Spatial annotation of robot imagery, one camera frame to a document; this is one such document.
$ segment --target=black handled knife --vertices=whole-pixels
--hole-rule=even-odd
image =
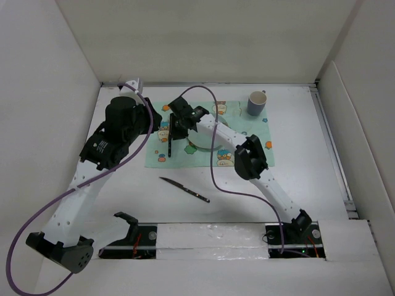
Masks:
[[[205,202],[207,202],[208,204],[210,203],[210,200],[205,198],[204,196],[201,196],[200,194],[193,192],[192,190],[189,190],[188,188],[185,188],[182,184],[180,184],[179,182],[173,181],[171,179],[165,178],[165,177],[159,177],[162,180],[165,180],[166,182],[169,182],[171,185],[174,185],[182,190],[184,190],[185,192],[197,197],[198,199],[201,199]]]

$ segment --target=cable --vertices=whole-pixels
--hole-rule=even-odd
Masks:
[[[294,254],[298,254],[298,255],[300,255],[302,257],[311,258],[310,256],[308,256],[308,254],[304,254],[304,253],[301,253],[301,252],[298,252],[298,251],[294,251],[294,250],[287,250],[287,249],[285,249],[284,252],[294,253]]]
[[[212,140],[211,140],[211,151],[210,151],[210,172],[211,172],[211,180],[215,186],[215,188],[217,188],[219,191],[222,191],[224,193],[228,193],[228,194],[236,194],[236,195],[243,195],[243,196],[249,196],[249,197],[253,197],[255,199],[259,199],[263,202],[265,202],[269,207],[272,208],[272,210],[274,211],[274,213],[276,214],[277,220],[278,220],[278,225],[280,227],[280,236],[281,236],[281,250],[280,250],[280,254],[282,254],[284,252],[284,230],[283,230],[283,224],[281,222],[280,216],[276,210],[276,208],[267,200],[253,195],[253,194],[248,194],[248,193],[243,193],[243,192],[235,192],[235,191],[228,191],[228,190],[224,190],[222,188],[220,188],[217,183],[215,182],[215,178],[214,178],[214,168],[212,165],[212,158],[214,156],[214,142],[215,142],[215,134],[217,132],[217,125],[218,125],[218,105],[217,105],[217,98],[215,97],[215,94],[207,87],[203,86],[203,85],[195,85],[195,86],[191,86],[190,88],[187,88],[186,90],[184,90],[181,94],[180,97],[182,97],[186,92],[190,91],[193,88],[203,88],[206,91],[208,91],[211,96],[214,99],[214,103],[215,103],[215,125],[214,125],[214,130],[212,133]]]
[[[150,120],[150,124],[149,124],[149,128],[148,128],[148,132],[146,137],[144,138],[144,141],[140,144],[140,146],[136,149],[136,151],[134,151],[134,153],[129,156],[128,158],[126,158],[123,162],[119,163],[117,166],[111,168],[108,171],[105,171],[103,173],[101,173],[100,175],[97,175],[96,177],[93,177],[81,184],[79,184],[77,187],[78,188],[82,188],[88,184],[91,184],[92,182],[95,182],[96,180],[103,178],[104,176],[107,176],[108,174],[112,173],[113,171],[118,170],[120,167],[124,166],[126,163],[128,163],[130,160],[132,160],[133,157],[135,157],[137,155],[138,152],[140,152],[140,150],[144,147],[144,145],[147,143],[149,136],[151,135],[152,129],[154,127],[154,116],[151,112],[151,109],[148,106],[148,103],[146,102],[146,100],[144,99],[144,97],[133,87],[131,87],[129,84],[126,83],[122,83],[119,84],[119,86],[125,86],[127,88],[130,88],[132,91],[134,91],[139,98],[142,100],[142,102],[144,103],[144,105],[146,106],[147,110],[148,110],[148,114],[149,114],[149,120]],[[8,284],[10,285],[11,289],[21,295],[21,296],[48,296],[50,294],[52,294],[53,292],[55,292],[56,290],[58,290],[60,287],[62,287],[67,281],[68,279],[71,278],[71,276],[73,275],[73,273],[70,273],[59,285],[57,285],[55,288],[53,288],[50,291],[47,291],[45,293],[41,293],[41,294],[31,294],[31,293],[26,293],[22,290],[20,290],[15,282],[14,279],[12,278],[11,275],[11,259],[12,259],[12,254],[14,253],[15,250],[15,246],[20,238],[20,236],[22,235],[22,233],[24,232],[24,230],[26,230],[26,228],[29,226],[29,224],[31,222],[33,222],[38,216],[40,216],[40,214],[42,214],[46,209],[48,209],[49,207],[51,207],[52,205],[56,204],[58,201],[60,201],[61,199],[63,199],[64,197],[70,195],[71,193],[73,193],[75,191],[75,189],[69,189],[68,191],[66,191],[65,193],[59,195],[58,197],[56,197],[54,200],[50,201],[49,203],[47,203],[45,206],[43,206],[41,209],[39,209],[37,211],[37,213],[35,213],[33,216],[31,216],[26,222],[25,224],[22,225],[22,227],[18,230],[18,232],[16,233],[14,239],[11,242],[10,248],[8,249],[8,254],[7,254],[7,260],[6,260],[6,276],[7,276],[7,281]]]
[[[313,240],[311,239],[311,237],[309,237],[309,236],[307,236],[307,238],[308,238],[309,241],[311,241],[311,243],[313,244],[313,247],[314,247],[314,250],[315,250],[315,256],[316,256],[317,258],[320,258],[319,255],[318,255],[318,252],[317,252],[317,248],[315,247],[314,241],[313,241]]]

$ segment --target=gray wall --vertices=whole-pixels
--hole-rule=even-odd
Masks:
[[[1,295],[15,295],[5,277],[10,242],[67,188],[98,91],[55,1],[0,0]],[[30,230],[40,230],[51,211]],[[25,246],[26,236],[17,245],[12,274],[32,293],[43,258]]]
[[[356,0],[57,0],[100,81],[312,83]]]
[[[365,0],[318,88],[360,216],[395,287],[395,2]]]

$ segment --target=knife blade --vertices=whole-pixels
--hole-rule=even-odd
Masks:
[[[176,182],[174,180],[171,180],[171,179],[165,178],[165,177],[159,177],[159,178],[170,183],[171,185],[174,185],[174,186],[184,190],[186,193],[189,193],[189,194],[197,197],[198,199],[201,199],[201,200],[207,202],[208,204],[210,203],[209,199],[205,198],[204,196],[201,196],[200,194],[198,194],[196,192],[193,192],[192,190],[189,190],[188,188],[184,187],[184,185],[180,184],[179,182]]]

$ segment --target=cup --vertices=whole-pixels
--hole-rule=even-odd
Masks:
[[[266,105],[267,97],[263,91],[254,91],[248,97],[247,113],[258,116]]]

